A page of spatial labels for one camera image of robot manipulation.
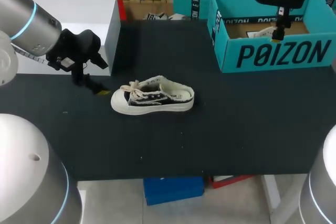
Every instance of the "white shoe sole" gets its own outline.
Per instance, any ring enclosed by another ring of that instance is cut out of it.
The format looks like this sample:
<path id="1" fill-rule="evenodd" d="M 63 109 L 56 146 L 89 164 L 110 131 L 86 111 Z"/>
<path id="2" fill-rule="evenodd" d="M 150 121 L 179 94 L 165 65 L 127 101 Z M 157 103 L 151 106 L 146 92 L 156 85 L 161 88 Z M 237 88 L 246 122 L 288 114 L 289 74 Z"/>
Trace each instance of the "white shoe sole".
<path id="1" fill-rule="evenodd" d="M 156 105 L 156 106 L 122 106 L 116 103 L 111 99 L 112 108 L 118 113 L 125 115 L 144 115 L 151 112 L 157 111 L 174 111 L 174 112 L 183 112 L 191 109 L 194 105 L 194 99 L 188 103 L 179 103 L 179 104 L 167 104 L 167 105 Z"/>

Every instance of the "black canvas shoe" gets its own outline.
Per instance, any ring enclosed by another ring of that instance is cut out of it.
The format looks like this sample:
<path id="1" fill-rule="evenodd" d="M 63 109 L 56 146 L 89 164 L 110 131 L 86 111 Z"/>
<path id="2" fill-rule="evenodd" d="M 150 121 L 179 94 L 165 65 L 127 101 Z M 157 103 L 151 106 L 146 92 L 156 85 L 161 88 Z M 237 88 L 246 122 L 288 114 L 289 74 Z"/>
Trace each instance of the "black canvas shoe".
<path id="1" fill-rule="evenodd" d="M 112 108 L 126 115 L 155 111 L 187 111 L 194 104 L 194 90 L 188 86 L 156 76 L 121 86 L 112 96 Z"/>

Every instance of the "white box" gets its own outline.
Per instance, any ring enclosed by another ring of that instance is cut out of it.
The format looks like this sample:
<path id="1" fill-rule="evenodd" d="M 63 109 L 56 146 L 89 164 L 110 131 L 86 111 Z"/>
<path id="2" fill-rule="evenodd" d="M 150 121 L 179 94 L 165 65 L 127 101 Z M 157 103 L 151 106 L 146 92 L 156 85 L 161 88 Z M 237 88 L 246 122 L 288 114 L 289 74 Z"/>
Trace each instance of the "white box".
<path id="1" fill-rule="evenodd" d="M 34 0 L 44 10 L 53 15 L 62 24 L 62 29 L 69 29 L 74 34 L 92 30 L 101 40 L 99 53 L 109 65 L 106 69 L 88 61 L 84 72 L 92 76 L 111 75 L 115 49 L 120 31 L 120 17 L 117 0 Z M 30 74 L 71 74 L 63 70 L 40 64 L 18 55 L 18 73 Z"/>

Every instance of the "shoe lace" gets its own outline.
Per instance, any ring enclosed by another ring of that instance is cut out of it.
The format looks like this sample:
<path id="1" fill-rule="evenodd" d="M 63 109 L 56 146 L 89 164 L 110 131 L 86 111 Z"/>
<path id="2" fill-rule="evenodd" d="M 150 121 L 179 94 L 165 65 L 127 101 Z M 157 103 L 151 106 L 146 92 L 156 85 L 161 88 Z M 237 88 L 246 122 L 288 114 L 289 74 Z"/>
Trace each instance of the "shoe lace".
<path id="1" fill-rule="evenodd" d="M 144 92 L 142 92 L 139 88 L 139 81 L 130 81 L 130 85 L 123 85 L 120 87 L 120 89 L 129 92 L 130 93 L 130 98 L 134 100 L 138 99 L 143 99 L 143 98 L 148 98 L 148 96 L 144 95 Z"/>

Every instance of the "black table surface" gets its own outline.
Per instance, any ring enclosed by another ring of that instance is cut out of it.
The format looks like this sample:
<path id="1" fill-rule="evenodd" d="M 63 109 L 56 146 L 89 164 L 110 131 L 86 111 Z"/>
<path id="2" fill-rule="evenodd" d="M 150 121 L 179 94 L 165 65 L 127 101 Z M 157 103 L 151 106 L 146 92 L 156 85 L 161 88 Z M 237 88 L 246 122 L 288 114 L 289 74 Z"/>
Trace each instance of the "black table surface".
<path id="1" fill-rule="evenodd" d="M 194 107 L 122 115 L 69 76 L 0 89 L 0 113 L 40 128 L 78 180 L 307 173 L 336 124 L 331 68 L 223 74 L 205 23 L 123 23 L 115 58 L 112 77 L 96 77 L 112 90 L 163 75 L 193 87 Z"/>

